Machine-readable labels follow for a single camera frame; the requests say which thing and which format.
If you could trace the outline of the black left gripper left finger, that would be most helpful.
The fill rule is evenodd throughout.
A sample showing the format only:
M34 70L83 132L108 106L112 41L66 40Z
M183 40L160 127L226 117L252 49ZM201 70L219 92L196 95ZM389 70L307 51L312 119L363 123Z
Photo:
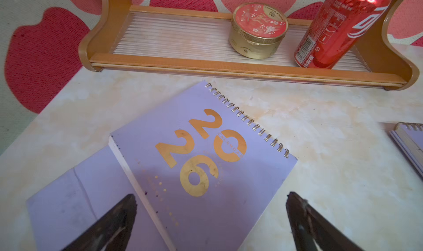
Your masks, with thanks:
M136 214L135 196L128 194L64 250L124 251L131 237Z

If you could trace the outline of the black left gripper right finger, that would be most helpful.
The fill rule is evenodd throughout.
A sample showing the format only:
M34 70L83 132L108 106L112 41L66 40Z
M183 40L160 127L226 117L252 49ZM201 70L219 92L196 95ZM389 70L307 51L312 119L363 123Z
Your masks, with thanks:
M296 192L289 193L285 206L298 251L362 250Z

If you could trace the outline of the purple 2026 desk calendar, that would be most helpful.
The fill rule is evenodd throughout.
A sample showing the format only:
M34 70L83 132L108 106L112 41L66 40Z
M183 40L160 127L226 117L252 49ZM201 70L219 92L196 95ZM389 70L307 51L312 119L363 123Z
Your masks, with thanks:
M390 131L396 144L423 177L423 125L419 123L397 123Z

